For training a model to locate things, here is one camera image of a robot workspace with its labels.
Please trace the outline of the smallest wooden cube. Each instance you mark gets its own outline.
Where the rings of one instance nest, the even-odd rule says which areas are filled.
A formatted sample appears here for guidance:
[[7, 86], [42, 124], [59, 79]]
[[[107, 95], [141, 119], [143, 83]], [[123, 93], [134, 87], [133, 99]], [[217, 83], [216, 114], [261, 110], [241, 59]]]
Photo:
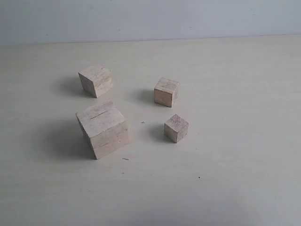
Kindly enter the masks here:
[[178, 143], [188, 133], [189, 123], [177, 114], [174, 114], [164, 123], [164, 135], [174, 143]]

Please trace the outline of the medium small wooden cube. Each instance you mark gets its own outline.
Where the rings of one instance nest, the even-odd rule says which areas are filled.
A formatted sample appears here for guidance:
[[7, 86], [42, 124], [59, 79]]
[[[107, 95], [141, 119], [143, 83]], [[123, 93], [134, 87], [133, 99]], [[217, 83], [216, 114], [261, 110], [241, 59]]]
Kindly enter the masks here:
[[179, 82], [161, 78], [154, 88], [154, 102], [172, 107], [178, 97]]

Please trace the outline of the second largest wooden cube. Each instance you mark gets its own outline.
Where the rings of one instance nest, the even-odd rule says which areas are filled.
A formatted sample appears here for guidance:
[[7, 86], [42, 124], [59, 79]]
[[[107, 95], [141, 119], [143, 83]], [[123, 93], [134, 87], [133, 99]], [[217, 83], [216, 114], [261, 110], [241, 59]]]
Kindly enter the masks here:
[[113, 87], [111, 71], [100, 64], [91, 65], [78, 74], [83, 89], [95, 98]]

